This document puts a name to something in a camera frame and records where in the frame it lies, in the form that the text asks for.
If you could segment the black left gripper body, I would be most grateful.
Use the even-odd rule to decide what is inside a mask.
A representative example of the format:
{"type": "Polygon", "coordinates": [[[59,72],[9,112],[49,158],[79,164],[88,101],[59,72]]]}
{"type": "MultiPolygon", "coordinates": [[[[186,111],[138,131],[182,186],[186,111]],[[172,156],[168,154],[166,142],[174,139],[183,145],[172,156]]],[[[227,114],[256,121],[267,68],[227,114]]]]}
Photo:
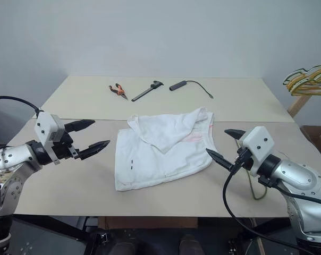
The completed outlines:
{"type": "Polygon", "coordinates": [[[72,126],[66,126],[60,140],[53,142],[53,151],[58,159],[68,159],[70,157],[74,159],[79,158],[79,150],[74,148],[74,141],[69,135],[69,133],[73,131],[74,128],[72,126]]]}

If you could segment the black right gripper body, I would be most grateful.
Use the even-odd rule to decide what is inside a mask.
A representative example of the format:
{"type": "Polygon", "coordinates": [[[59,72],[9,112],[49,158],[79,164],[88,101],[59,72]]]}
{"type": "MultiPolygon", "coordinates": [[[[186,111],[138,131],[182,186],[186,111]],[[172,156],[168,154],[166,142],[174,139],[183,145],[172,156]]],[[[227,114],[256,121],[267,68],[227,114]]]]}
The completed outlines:
{"type": "Polygon", "coordinates": [[[235,164],[240,165],[244,169],[250,171],[254,164],[251,151],[248,148],[239,148],[237,153],[238,156],[235,159],[235,164]]]}

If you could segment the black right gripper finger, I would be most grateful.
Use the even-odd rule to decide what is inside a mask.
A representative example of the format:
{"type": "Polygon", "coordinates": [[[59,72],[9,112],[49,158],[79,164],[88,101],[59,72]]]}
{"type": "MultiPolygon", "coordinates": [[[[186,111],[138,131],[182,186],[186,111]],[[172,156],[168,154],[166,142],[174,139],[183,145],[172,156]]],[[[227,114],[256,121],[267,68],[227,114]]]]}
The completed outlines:
{"type": "Polygon", "coordinates": [[[237,129],[226,129],[224,132],[236,140],[240,140],[241,137],[246,133],[244,130],[237,129]]]}
{"type": "Polygon", "coordinates": [[[213,151],[211,149],[207,149],[207,148],[206,148],[206,151],[210,155],[210,157],[213,159],[213,161],[218,163],[220,166],[222,166],[223,168],[225,168],[229,172],[232,171],[232,168],[234,167],[234,165],[231,162],[229,162],[228,160],[226,160],[221,154],[219,154],[216,151],[213,151]]]}

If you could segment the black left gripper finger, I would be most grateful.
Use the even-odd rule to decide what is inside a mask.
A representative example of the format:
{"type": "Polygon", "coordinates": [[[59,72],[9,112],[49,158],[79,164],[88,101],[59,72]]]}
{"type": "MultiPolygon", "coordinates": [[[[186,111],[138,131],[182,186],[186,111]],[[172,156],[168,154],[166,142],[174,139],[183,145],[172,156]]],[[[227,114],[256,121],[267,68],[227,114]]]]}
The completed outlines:
{"type": "Polygon", "coordinates": [[[78,120],[64,125],[66,132],[78,132],[94,124],[95,120],[78,120]]]}
{"type": "Polygon", "coordinates": [[[105,140],[91,144],[87,149],[79,151],[78,156],[81,160],[87,159],[102,151],[109,143],[110,140],[105,140]]]}

